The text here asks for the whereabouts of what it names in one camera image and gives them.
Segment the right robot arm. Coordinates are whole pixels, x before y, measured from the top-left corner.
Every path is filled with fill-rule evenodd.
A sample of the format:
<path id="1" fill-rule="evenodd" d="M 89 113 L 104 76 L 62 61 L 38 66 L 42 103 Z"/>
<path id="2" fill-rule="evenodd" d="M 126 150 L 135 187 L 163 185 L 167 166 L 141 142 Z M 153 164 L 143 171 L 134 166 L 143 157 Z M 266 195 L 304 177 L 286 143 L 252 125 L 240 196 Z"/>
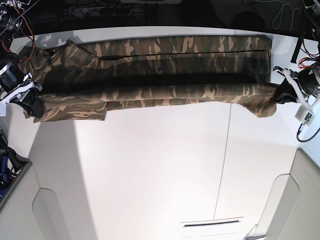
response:
<path id="1" fill-rule="evenodd" d="M 29 61 L 36 49 L 35 35 L 25 18 L 38 1 L 6 0 L 0 3 L 0 116 L 7 115 L 7 105 L 16 104 L 28 115 L 41 118 L 45 109 L 37 94 L 42 86 L 33 80 L 33 75 L 24 73 L 20 64 Z M 14 35 L 21 32 L 31 40 L 31 52 L 26 57 L 19 57 L 10 50 Z"/>

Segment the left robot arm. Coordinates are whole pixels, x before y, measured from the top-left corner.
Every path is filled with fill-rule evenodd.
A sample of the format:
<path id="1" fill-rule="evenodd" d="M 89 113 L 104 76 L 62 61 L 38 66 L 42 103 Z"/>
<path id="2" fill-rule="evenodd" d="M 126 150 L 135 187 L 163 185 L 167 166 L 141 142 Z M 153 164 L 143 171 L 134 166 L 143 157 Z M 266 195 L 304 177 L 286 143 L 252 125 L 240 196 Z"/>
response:
<path id="1" fill-rule="evenodd" d="M 300 71 L 283 69 L 279 66 L 273 68 L 273 71 L 284 77 L 284 81 L 274 93 L 273 101 L 278 104 L 299 103 L 307 110 L 311 110 L 309 97 L 320 97 L 320 54 L 307 50 L 305 36 L 307 27 L 310 27 L 313 39 L 316 42 L 320 41 L 320 2 L 312 0 L 311 5 L 306 5 L 303 0 L 302 3 L 302 26 L 290 61 L 297 64 Z"/>

